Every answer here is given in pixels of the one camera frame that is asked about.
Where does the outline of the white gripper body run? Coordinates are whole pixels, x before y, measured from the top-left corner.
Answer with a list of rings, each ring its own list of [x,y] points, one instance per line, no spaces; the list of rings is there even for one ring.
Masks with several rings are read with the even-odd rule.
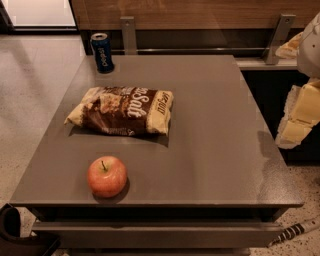
[[[297,68],[310,78],[320,78],[320,12],[302,33],[297,53]]]

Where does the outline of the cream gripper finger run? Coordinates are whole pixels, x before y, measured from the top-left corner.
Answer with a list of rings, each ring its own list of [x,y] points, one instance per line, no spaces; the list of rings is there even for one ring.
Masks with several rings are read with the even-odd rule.
[[[279,148],[292,149],[320,122],[320,80],[310,79],[302,87],[293,85],[287,95],[275,142]]]
[[[302,32],[292,37],[288,42],[281,45],[275,52],[275,55],[282,59],[296,59]]]

